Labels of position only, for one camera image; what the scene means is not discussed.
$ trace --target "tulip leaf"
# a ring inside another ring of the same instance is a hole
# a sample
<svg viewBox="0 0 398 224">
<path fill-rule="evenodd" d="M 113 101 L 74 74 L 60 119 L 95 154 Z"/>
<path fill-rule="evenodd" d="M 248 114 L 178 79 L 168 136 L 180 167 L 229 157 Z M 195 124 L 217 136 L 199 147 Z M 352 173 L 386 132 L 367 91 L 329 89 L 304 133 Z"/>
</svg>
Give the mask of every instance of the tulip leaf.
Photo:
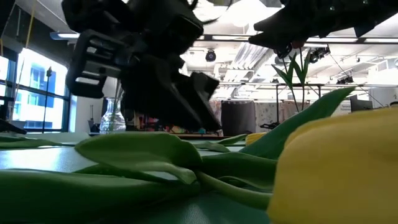
<svg viewBox="0 0 398 224">
<path fill-rule="evenodd" d="M 272 196 L 269 193 L 260 193 L 235 187 L 199 171 L 196 172 L 196 175 L 201 183 L 206 184 L 236 202 L 252 208 L 266 210 Z"/>
<path fill-rule="evenodd" d="M 289 65 L 289 69 L 287 70 L 287 74 L 286 75 L 290 79 L 290 82 L 293 82 L 294 63 L 296 63 L 296 57 L 297 57 L 296 53 L 294 53 L 293 57 L 289 57 L 290 65 Z"/>
<path fill-rule="evenodd" d="M 240 152 L 267 159 L 278 159 L 291 133 L 309 121 L 331 116 L 340 103 L 354 90 L 355 87 L 341 88 L 326 94 L 309 108 L 284 121 L 256 142 L 241 149 Z"/>
<path fill-rule="evenodd" d="M 112 166 L 106 166 L 103 164 L 93 165 L 78 171 L 76 174 L 95 174 L 95 175 L 110 175 L 116 177 L 124 177 L 130 179 L 158 182 L 158 183 L 172 183 L 173 180 L 167 180 L 161 177 L 156 177 L 154 175 L 146 174 L 144 172 L 131 172 L 129 170 L 122 170 Z"/>
<path fill-rule="evenodd" d="M 230 137 L 230 138 L 226 138 L 226 139 L 217 141 L 216 143 L 222 144 L 224 146 L 230 146 L 237 142 L 245 140 L 247 136 L 248 136 L 247 134 L 240 134 L 238 136 L 234 136 L 234 137 Z"/>
<path fill-rule="evenodd" d="M 284 71 L 281 69 L 277 68 L 275 65 L 272 65 L 272 67 L 275 69 L 275 71 L 278 73 L 278 75 L 283 78 L 283 80 L 286 82 L 286 85 L 292 89 L 293 88 L 293 83 L 292 83 L 292 77 L 288 76 Z"/>
<path fill-rule="evenodd" d="M 202 162 L 195 146 L 168 133 L 107 134 L 84 140 L 75 149 L 99 164 L 131 172 L 167 172 L 185 184 L 196 180 L 186 168 Z"/>
<path fill-rule="evenodd" d="M 302 70 L 302 73 L 307 75 L 308 73 L 308 66 L 310 65 L 310 60 L 311 60 L 311 49 L 308 51 L 307 56 L 305 57 L 304 60 L 304 68 Z"/>
<path fill-rule="evenodd" d="M 0 170 L 0 182 L 1 198 L 7 202 L 0 204 L 0 223 L 91 223 L 177 190 L 174 185 L 106 175 L 19 169 Z"/>
<path fill-rule="evenodd" d="M 215 142 L 193 143 L 193 145 L 197 149 L 207 149 L 207 150 L 215 151 L 215 152 L 230 152 L 226 146 L 224 146 L 222 144 L 215 143 Z"/>
<path fill-rule="evenodd" d="M 238 180 L 253 187 L 270 190 L 274 185 L 277 161 L 229 152 L 203 156 L 201 171 L 220 180 Z"/>
<path fill-rule="evenodd" d="M 17 138 L 0 139 L 0 150 L 1 149 L 13 150 L 13 149 L 23 149 L 23 148 L 32 149 L 42 146 L 65 146 L 65 145 L 44 139 L 27 139 L 27 138 L 21 138 L 20 140 L 17 140 Z"/>
<path fill-rule="evenodd" d="M 292 61 L 292 62 L 290 63 L 290 66 L 291 66 L 291 67 L 294 67 L 294 70 L 296 71 L 297 77 L 298 77 L 298 79 L 300 80 L 301 85 L 304 86 L 304 84 L 305 84 L 305 78 L 306 78 L 307 74 L 306 74 L 306 73 L 303 73 L 303 71 L 301 70 L 299 64 L 298 64 L 296 61 Z"/>
</svg>

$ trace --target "green table surface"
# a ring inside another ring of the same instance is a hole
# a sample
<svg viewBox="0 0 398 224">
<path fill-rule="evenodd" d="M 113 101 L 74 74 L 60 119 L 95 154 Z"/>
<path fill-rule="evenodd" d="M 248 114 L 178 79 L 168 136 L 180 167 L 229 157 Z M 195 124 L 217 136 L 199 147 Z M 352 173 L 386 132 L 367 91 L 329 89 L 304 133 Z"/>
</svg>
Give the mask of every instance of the green table surface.
<svg viewBox="0 0 398 224">
<path fill-rule="evenodd" d="M 238 151 L 241 147 L 229 147 Z M 200 151 L 201 155 L 217 154 Z M 0 169 L 38 169 L 74 172 L 95 163 L 79 155 L 72 147 L 51 147 L 0 151 Z M 167 224 L 267 224 L 262 210 L 236 203 L 216 192 L 151 207 L 140 214 L 126 214 L 112 223 Z"/>
</svg>

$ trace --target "window frame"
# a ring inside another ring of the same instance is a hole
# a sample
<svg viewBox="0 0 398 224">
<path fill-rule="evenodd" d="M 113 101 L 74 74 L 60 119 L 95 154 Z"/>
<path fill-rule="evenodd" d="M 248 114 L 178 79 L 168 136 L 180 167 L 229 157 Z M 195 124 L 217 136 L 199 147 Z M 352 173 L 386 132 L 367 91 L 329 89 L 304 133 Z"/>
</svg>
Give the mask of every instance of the window frame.
<svg viewBox="0 0 398 224">
<path fill-rule="evenodd" d="M 9 70 L 7 74 L 7 82 L 3 79 L 0 79 L 0 85 L 5 85 L 7 83 L 7 95 L 9 97 L 15 97 L 15 92 L 17 88 L 17 68 L 18 68 L 18 60 L 19 60 L 19 53 L 7 48 L 3 47 L 4 51 L 4 58 L 7 58 L 9 60 Z M 68 132 L 69 130 L 69 113 L 70 113 L 70 102 L 71 102 L 71 94 L 70 91 L 67 87 L 65 87 L 65 94 L 64 96 L 62 95 L 57 95 L 51 92 L 46 92 L 45 90 L 40 90 L 38 88 L 33 88 L 30 86 L 25 86 L 25 85 L 19 85 L 20 90 L 25 90 L 30 93 L 35 93 L 38 95 L 46 95 L 48 97 L 53 97 L 54 99 L 59 98 L 63 100 L 63 114 L 62 114 L 62 128 L 61 129 L 49 129 L 49 128 L 39 128 L 39 129 L 32 129 L 32 128 L 26 128 L 25 130 L 28 133 L 37 133 L 37 132 Z"/>
</svg>

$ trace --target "yellow tulip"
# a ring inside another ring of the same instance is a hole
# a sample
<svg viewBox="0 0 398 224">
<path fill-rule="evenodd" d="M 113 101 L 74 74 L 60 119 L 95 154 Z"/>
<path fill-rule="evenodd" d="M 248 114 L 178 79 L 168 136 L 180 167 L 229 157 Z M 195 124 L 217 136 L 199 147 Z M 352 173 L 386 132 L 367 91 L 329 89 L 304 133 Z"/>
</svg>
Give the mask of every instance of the yellow tulip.
<svg viewBox="0 0 398 224">
<path fill-rule="evenodd" d="M 253 144 L 255 141 L 263 137 L 267 133 L 254 133 L 254 134 L 249 134 L 246 136 L 246 145 Z"/>
<path fill-rule="evenodd" d="M 273 224 L 398 223 L 398 108 L 298 128 L 267 213 Z"/>
</svg>

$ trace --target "tulip stem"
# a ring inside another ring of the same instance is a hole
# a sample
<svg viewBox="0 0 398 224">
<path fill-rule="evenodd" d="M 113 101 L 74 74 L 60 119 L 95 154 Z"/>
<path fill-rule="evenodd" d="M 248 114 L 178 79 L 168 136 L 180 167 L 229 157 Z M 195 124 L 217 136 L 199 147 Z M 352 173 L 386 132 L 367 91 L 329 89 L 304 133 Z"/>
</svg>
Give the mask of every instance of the tulip stem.
<svg viewBox="0 0 398 224">
<path fill-rule="evenodd" d="M 304 70 L 304 66 L 303 66 L 303 52 L 300 48 L 300 61 L 301 61 L 301 71 L 303 72 Z M 305 98 L 305 80 L 303 81 L 304 83 L 302 83 L 303 86 L 303 103 L 301 104 L 301 111 L 304 110 L 304 98 Z"/>
<path fill-rule="evenodd" d="M 296 106 L 296 110 L 297 110 L 297 112 L 299 113 L 299 112 L 300 112 L 299 106 L 297 105 L 296 96 L 294 95 L 294 91 L 293 91 L 293 90 L 292 90 L 292 94 L 293 94 L 293 100 L 294 100 L 294 104 L 295 104 L 295 106 Z"/>
<path fill-rule="evenodd" d="M 195 172 L 195 174 L 201 183 L 208 185 L 236 202 L 252 208 L 266 210 L 272 197 L 271 193 L 261 193 L 235 187 L 200 171 Z"/>
</svg>

